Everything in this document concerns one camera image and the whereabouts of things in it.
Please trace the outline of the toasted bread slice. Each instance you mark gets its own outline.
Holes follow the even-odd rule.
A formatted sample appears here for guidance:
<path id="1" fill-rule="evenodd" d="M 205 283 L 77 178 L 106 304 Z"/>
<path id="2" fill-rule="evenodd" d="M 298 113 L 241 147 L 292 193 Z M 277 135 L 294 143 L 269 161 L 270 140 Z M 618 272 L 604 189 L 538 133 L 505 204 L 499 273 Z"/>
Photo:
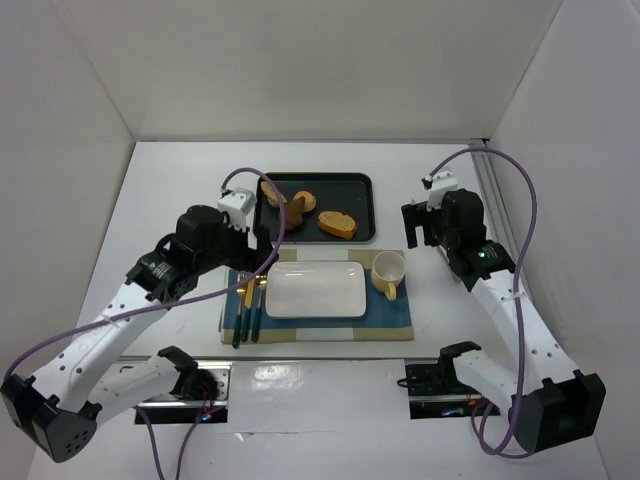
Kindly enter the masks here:
<path id="1" fill-rule="evenodd" d="M 333 236 L 350 240 L 357 232 L 357 223 L 349 215 L 338 211 L 323 211 L 318 215 L 318 227 Z"/>

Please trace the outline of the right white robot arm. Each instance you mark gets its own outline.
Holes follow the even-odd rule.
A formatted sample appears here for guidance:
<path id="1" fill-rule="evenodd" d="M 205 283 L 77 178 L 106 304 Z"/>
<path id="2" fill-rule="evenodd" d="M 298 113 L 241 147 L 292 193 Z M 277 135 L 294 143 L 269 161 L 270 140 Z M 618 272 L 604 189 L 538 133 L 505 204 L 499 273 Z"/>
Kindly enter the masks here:
<path id="1" fill-rule="evenodd" d="M 488 238 L 480 197 L 449 191 L 437 206 L 401 208 L 407 245 L 424 242 L 444 250 L 451 272 L 488 313 L 517 363 L 509 372 L 482 348 L 465 341 L 441 349 L 433 384 L 455 392 L 475 391 L 508 418 L 508 434 L 527 454 L 591 436 L 606 388 L 584 374 L 557 343 L 516 278 L 505 248 Z"/>

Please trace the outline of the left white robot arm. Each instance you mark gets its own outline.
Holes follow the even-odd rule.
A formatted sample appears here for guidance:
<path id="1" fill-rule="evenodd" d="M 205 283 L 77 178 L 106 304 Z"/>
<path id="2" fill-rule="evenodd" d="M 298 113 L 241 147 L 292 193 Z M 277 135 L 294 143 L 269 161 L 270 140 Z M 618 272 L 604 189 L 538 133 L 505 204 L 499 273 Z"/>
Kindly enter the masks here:
<path id="1" fill-rule="evenodd" d="M 200 276 L 221 266 L 250 279 L 278 258 L 279 241 L 266 227 L 248 245 L 240 209 L 195 205 L 174 232 L 143 255 L 91 323 L 54 335 L 7 368 L 1 398 L 13 423 L 54 462 L 86 447 L 100 426 L 147 399 L 169 394 L 210 406 L 215 377 L 183 350 L 169 346 L 148 361 L 109 376 L 108 370 L 147 328 L 170 310 L 193 303 Z"/>

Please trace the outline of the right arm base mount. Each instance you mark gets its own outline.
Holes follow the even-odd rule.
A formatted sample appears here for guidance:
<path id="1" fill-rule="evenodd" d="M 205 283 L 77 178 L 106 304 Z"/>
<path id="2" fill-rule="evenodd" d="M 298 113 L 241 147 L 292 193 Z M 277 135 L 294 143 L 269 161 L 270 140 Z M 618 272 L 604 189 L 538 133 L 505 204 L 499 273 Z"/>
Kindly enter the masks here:
<path id="1" fill-rule="evenodd" d="M 396 384 L 407 393 L 412 420 L 470 417 L 485 403 L 470 387 L 446 384 L 436 363 L 406 363 L 404 368 Z"/>

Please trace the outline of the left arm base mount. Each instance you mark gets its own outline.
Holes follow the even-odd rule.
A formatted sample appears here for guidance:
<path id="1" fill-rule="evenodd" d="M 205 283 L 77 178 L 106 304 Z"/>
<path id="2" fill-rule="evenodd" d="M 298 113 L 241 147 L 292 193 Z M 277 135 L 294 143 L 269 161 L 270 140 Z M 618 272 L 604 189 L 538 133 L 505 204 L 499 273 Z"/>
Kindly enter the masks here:
<path id="1" fill-rule="evenodd" d="M 206 384 L 194 386 L 186 397 L 165 393 L 138 405 L 153 425 L 187 425 L 205 413 L 205 424 L 228 421 L 231 363 L 202 361 L 199 369 L 206 371 L 211 379 Z"/>

